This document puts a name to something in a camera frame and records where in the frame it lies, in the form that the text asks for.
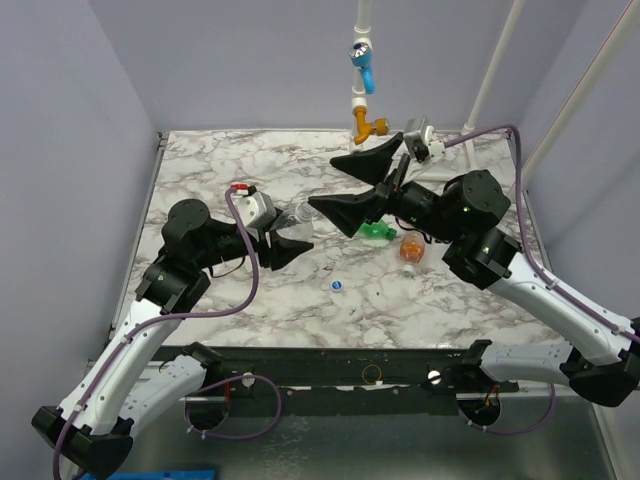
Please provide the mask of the clear plastic bottle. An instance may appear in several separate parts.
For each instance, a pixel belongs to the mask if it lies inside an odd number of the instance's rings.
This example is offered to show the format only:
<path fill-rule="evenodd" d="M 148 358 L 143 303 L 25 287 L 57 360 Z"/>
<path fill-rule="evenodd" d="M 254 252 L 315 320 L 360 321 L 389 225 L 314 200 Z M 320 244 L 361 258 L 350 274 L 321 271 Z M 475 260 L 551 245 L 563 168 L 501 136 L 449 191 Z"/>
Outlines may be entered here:
<path fill-rule="evenodd" d="M 313 209 L 306 202 L 297 203 L 278 216 L 272 230 L 284 239 L 310 242 L 314 233 Z"/>

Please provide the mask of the green plastic bottle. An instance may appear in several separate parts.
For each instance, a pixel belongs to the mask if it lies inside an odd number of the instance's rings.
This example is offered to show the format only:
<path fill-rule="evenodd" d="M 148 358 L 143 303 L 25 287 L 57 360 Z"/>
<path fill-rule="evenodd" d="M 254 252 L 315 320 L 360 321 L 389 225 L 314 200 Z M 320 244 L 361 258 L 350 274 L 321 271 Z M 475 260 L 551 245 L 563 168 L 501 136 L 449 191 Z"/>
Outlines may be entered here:
<path fill-rule="evenodd" d="M 384 221 L 363 223 L 359 227 L 358 233 L 366 238 L 384 239 L 387 241 L 393 241 L 397 236 L 397 231 Z"/>

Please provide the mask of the white blue bottle cap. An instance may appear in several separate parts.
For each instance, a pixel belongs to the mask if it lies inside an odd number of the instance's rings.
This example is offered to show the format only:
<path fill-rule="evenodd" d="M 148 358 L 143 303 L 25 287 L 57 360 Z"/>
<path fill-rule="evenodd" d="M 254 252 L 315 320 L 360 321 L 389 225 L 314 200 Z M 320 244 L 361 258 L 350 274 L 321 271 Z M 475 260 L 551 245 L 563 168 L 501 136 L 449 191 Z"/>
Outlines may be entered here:
<path fill-rule="evenodd" d="M 344 284 L 339 280 L 333 280 L 330 287 L 333 292 L 341 292 L 344 289 Z"/>

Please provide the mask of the orange plastic bottle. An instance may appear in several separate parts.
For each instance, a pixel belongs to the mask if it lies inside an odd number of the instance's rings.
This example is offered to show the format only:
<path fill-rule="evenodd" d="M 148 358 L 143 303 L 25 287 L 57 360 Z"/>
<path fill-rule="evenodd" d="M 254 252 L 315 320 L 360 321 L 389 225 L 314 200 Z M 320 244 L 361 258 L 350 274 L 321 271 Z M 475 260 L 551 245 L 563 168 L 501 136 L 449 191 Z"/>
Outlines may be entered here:
<path fill-rule="evenodd" d="M 406 232 L 399 247 L 402 273 L 413 276 L 420 268 L 427 243 L 423 235 L 416 231 Z"/>

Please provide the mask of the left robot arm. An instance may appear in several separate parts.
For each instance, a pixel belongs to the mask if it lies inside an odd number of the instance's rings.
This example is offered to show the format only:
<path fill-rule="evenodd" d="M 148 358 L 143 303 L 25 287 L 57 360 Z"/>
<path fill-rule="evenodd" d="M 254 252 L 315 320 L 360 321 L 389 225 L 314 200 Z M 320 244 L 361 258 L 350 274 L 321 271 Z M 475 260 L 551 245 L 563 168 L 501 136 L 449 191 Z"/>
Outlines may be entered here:
<path fill-rule="evenodd" d="M 252 372 L 232 373 L 220 355 L 194 343 L 147 382 L 138 382 L 164 341 L 185 319 L 198 318 L 193 308 L 209 288 L 215 266 L 246 259 L 252 269 L 248 296 L 210 314 L 221 318 L 252 303 L 260 268 L 277 271 L 312 250 L 312 243 L 273 229 L 281 212 L 268 196 L 254 192 L 235 200 L 234 193 L 225 193 L 231 223 L 213 219 L 198 199 L 171 207 L 161 230 L 163 245 L 122 325 L 80 384 L 59 405 L 42 406 L 33 416 L 33 428 L 54 450 L 54 478 L 61 476 L 62 459 L 96 479 L 108 478 L 126 460 L 136 436 L 179 398 L 209 395 L 253 378 Z"/>

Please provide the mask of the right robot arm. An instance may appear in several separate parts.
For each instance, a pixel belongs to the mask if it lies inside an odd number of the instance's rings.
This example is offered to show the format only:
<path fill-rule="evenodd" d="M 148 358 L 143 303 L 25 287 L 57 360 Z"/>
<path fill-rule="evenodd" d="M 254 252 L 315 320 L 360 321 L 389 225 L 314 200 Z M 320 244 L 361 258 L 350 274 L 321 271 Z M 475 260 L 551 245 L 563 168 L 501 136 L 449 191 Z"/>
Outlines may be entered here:
<path fill-rule="evenodd" d="M 424 163 L 467 139 L 399 133 L 373 149 L 334 157 L 334 168 L 370 190 L 311 196 L 308 202 L 348 237 L 384 215 L 398 218 L 446 244 L 442 260 L 459 279 L 518 305 L 563 337 L 557 345 L 475 342 L 471 360 L 459 370 L 467 389 L 529 380 L 567 386 L 601 406 L 619 406 L 639 385 L 638 321 L 566 285 L 535 261 L 524 239 L 499 229 L 509 208 L 521 204 L 509 200 L 489 171 L 458 175 L 440 194 L 409 180 L 411 162 Z"/>

